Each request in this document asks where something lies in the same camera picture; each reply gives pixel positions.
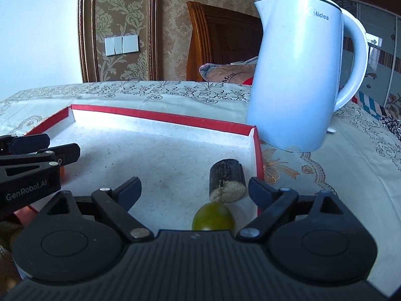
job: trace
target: electric kettle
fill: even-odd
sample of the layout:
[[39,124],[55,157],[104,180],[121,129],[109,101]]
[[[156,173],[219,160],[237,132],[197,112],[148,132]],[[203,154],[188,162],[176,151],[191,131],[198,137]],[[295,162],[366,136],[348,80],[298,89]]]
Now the electric kettle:
[[[358,91],[368,62],[366,31],[331,0],[256,0],[263,39],[246,123],[288,151],[320,148],[334,111]],[[338,92],[344,27],[354,44],[350,77]]]

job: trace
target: kettle handle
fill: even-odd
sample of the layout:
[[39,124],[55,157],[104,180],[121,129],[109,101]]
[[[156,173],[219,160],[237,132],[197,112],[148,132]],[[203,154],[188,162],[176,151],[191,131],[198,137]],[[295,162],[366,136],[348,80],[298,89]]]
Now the kettle handle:
[[352,43],[354,44],[354,64],[347,83],[338,92],[334,112],[343,107],[358,91],[365,77],[368,65],[368,41],[366,40],[366,30],[352,14],[341,8],[344,16],[344,27],[351,33]]

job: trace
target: light switch panel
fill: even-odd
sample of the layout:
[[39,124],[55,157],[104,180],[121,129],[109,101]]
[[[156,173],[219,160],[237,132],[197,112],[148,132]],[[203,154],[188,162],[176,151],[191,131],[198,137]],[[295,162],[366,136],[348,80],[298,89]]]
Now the light switch panel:
[[121,36],[117,36],[114,38],[114,51],[116,52],[116,54],[123,54],[123,43]]
[[123,53],[139,52],[138,35],[123,36]]
[[115,55],[114,51],[114,37],[107,37],[104,39],[105,54],[106,56]]

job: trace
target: metal pin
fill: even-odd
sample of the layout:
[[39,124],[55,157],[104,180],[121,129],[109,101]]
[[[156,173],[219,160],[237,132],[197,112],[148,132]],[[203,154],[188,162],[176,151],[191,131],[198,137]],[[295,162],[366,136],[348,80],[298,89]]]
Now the metal pin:
[[239,231],[239,235],[243,238],[256,238],[259,236],[260,231],[255,228],[245,228]]
[[146,228],[136,228],[131,230],[131,236],[136,239],[145,238],[150,235],[150,231]]

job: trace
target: green fruit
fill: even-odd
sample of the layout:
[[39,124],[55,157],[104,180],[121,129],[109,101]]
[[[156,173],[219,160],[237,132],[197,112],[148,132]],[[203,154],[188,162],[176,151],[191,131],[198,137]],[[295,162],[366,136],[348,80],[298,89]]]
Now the green fruit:
[[235,234],[235,226],[235,219],[230,210],[215,201],[202,206],[192,221],[193,231],[229,230]]

